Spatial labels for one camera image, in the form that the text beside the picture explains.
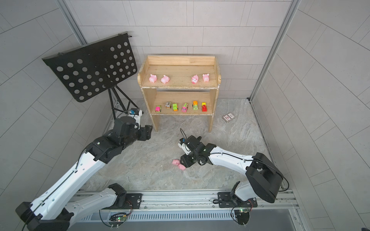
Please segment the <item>pink toy pig bottom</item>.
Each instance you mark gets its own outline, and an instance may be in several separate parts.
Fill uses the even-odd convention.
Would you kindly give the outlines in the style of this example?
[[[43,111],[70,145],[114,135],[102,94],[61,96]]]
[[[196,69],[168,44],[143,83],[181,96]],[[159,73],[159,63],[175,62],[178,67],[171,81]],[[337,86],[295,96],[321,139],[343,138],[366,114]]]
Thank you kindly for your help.
[[[182,164],[178,164],[177,166],[178,166],[178,167],[179,167],[179,169],[181,169],[181,170],[185,170],[185,169],[186,169],[186,167],[185,167],[184,165],[182,165]]]

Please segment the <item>pink toy pig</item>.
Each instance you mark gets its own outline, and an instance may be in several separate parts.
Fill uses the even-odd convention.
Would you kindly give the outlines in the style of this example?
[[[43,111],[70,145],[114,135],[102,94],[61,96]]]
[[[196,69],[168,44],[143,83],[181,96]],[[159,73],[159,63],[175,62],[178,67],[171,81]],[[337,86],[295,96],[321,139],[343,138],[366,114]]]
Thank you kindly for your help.
[[[191,77],[192,84],[197,84],[198,83],[198,80],[199,80],[198,75],[194,75],[194,76]]]
[[[210,74],[203,74],[202,79],[204,82],[209,82],[210,81]]]
[[[163,83],[163,84],[167,84],[169,81],[170,81],[170,78],[167,75],[164,75],[161,78],[161,83]]]
[[[179,167],[179,169],[181,169],[181,170],[185,170],[185,169],[186,169],[186,167],[185,167],[184,165],[182,165],[182,164],[178,164],[177,166],[178,166],[178,167]]]
[[[157,81],[157,76],[156,75],[153,75],[153,74],[150,74],[150,77],[149,77],[149,82],[150,83],[155,83]]]
[[[176,166],[179,166],[179,165],[180,165],[180,161],[179,161],[178,159],[174,159],[174,160],[172,161],[172,164],[173,164],[173,165],[176,165]]]

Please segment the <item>pink green toy car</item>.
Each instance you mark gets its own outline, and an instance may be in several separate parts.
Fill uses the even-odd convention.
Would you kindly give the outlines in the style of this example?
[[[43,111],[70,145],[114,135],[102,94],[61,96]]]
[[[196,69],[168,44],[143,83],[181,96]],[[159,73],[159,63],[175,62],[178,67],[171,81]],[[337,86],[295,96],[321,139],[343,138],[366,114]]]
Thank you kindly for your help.
[[[157,106],[155,107],[155,112],[156,112],[156,113],[160,113],[160,112],[161,112],[161,109],[162,109],[162,106],[157,105]]]

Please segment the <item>red yellow toy truck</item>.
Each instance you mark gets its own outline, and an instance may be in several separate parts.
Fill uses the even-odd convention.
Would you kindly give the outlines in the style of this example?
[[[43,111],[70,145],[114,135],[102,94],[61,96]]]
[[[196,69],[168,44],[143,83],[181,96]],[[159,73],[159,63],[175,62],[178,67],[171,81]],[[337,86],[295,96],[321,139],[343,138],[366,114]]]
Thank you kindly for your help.
[[[202,102],[201,107],[202,107],[202,112],[207,112],[207,105],[205,102]]]

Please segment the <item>orange green mixer truck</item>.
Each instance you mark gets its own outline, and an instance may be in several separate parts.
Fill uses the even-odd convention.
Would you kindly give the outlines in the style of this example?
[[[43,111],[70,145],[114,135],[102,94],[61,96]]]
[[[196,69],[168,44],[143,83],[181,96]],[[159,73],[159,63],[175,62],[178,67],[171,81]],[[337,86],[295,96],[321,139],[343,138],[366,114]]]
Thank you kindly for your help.
[[[192,107],[193,107],[193,110],[198,110],[198,102],[193,101]]]

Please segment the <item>pink green block toy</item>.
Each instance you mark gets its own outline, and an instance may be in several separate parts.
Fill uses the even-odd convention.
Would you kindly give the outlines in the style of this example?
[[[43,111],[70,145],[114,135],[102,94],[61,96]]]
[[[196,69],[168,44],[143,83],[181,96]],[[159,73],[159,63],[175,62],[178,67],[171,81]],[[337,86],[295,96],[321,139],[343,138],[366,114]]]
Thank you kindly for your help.
[[[188,111],[188,103],[184,103],[181,110],[186,113]]]

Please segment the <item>pink toy pig top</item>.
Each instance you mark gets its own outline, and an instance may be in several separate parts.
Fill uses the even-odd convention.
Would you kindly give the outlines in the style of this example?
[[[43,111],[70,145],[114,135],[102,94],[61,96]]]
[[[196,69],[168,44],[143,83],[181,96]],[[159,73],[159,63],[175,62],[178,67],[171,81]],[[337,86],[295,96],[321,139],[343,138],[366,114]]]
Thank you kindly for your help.
[[[149,77],[149,82],[150,83],[155,83],[157,81],[157,76],[156,75],[153,75],[153,74],[150,74],[150,77]]]

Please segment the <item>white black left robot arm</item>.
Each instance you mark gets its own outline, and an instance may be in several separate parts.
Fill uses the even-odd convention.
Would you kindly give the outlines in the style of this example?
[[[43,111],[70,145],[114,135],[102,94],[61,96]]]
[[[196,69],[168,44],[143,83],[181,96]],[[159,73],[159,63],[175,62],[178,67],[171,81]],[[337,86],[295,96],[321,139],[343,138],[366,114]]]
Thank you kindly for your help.
[[[123,207],[126,190],[117,183],[78,202],[70,199],[96,172],[135,141],[151,138],[153,127],[141,127],[140,116],[123,116],[114,127],[86,146],[76,164],[52,187],[32,202],[23,202],[16,213],[30,231],[66,231],[80,219],[113,205]]]

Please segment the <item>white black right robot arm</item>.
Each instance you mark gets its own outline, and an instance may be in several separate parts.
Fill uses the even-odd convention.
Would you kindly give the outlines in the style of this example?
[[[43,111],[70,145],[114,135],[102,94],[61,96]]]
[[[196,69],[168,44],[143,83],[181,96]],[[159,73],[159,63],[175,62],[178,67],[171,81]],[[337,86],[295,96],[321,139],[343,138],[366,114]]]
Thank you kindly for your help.
[[[178,146],[185,152],[180,164],[189,168],[195,163],[222,166],[245,175],[247,182],[237,182],[230,194],[217,199],[218,204],[227,203],[234,206],[251,205],[251,201],[260,199],[274,203],[280,186],[285,179],[277,167],[262,153],[246,156],[220,148],[215,144],[203,144],[201,137],[181,138]]]

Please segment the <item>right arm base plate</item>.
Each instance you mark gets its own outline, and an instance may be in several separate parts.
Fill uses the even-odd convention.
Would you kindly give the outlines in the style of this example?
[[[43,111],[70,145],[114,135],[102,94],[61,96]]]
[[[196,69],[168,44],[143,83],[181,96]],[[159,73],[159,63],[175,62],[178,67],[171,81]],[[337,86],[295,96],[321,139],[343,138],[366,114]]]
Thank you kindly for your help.
[[[256,198],[250,198],[247,201],[238,199],[235,195],[231,195],[231,192],[218,192],[217,198],[213,200],[213,203],[218,205],[220,208],[256,208],[258,207]]]

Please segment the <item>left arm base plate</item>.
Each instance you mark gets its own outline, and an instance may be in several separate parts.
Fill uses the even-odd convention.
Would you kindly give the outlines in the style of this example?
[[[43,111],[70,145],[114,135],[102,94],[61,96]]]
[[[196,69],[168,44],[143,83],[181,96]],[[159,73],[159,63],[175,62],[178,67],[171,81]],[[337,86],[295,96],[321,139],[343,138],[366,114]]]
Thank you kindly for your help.
[[[142,197],[142,193],[128,193],[125,198],[119,196],[112,206],[104,209],[139,209]]]

